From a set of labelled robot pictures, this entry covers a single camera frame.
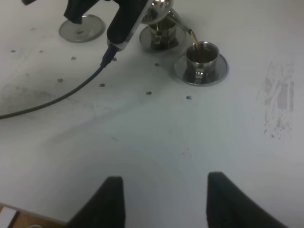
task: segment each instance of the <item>cup handle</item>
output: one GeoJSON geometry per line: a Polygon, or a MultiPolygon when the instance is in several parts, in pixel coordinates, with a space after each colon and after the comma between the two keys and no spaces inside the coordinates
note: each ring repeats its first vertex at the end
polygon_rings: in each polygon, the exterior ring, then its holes
{"type": "Polygon", "coordinates": [[[161,43],[161,39],[162,39],[162,36],[155,35],[154,36],[154,43],[155,44],[160,44],[161,43]]]}
{"type": "Polygon", "coordinates": [[[195,83],[201,84],[204,78],[204,69],[195,72],[195,83]]]}

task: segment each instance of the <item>coffee stream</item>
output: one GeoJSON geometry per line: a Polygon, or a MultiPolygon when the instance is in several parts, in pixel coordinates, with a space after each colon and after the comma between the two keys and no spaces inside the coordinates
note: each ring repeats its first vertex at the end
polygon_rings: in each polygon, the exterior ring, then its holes
{"type": "Polygon", "coordinates": [[[196,46],[196,55],[195,55],[195,58],[197,60],[197,62],[202,62],[203,61],[203,54],[201,52],[201,50],[199,49],[200,48],[200,45],[199,45],[199,41],[195,35],[195,33],[193,32],[192,29],[189,30],[189,34],[190,36],[194,39],[194,44],[196,46]]]}

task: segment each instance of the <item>white countertop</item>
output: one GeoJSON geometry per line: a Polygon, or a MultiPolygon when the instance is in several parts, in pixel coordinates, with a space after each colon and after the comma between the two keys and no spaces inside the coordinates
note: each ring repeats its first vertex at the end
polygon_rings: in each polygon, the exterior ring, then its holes
{"type": "MultiPolygon", "coordinates": [[[[58,97],[98,68],[106,35],[64,41],[66,3],[1,2],[1,114],[58,97]]],[[[278,220],[304,226],[304,1],[176,0],[174,9],[218,45],[228,77],[204,88],[173,80],[141,49],[140,26],[76,95],[0,121],[0,203],[67,222],[119,175],[128,228],[206,228],[207,175],[222,171],[278,220]]],[[[116,10],[100,1],[89,13],[109,25],[116,10]]]]}

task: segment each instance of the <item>saucer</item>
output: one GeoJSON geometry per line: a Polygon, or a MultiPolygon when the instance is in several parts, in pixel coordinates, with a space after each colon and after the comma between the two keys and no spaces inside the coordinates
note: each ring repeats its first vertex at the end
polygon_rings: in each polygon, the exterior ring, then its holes
{"type": "Polygon", "coordinates": [[[189,81],[189,72],[187,70],[187,61],[185,54],[183,54],[179,59],[174,63],[174,75],[179,80],[188,83],[189,85],[194,86],[211,86],[217,84],[225,79],[228,74],[228,63],[226,59],[220,54],[217,63],[215,66],[215,71],[208,78],[204,78],[200,84],[196,84],[193,81],[189,81]]]}
{"type": "Polygon", "coordinates": [[[84,43],[100,37],[105,31],[105,23],[95,15],[83,15],[82,24],[66,20],[59,29],[60,36],[72,43],[84,43]]]}

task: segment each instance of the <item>espresso cup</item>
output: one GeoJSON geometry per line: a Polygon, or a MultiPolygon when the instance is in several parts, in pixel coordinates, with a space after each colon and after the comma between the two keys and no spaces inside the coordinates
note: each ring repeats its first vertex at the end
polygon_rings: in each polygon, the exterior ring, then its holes
{"type": "Polygon", "coordinates": [[[207,84],[216,77],[219,49],[209,42],[199,42],[198,49],[192,44],[186,51],[187,69],[184,80],[192,84],[207,84]]]}
{"type": "Polygon", "coordinates": [[[167,49],[172,42],[176,40],[176,23],[168,18],[162,21],[149,25],[150,34],[152,37],[152,46],[159,46],[159,49],[167,49]]]}

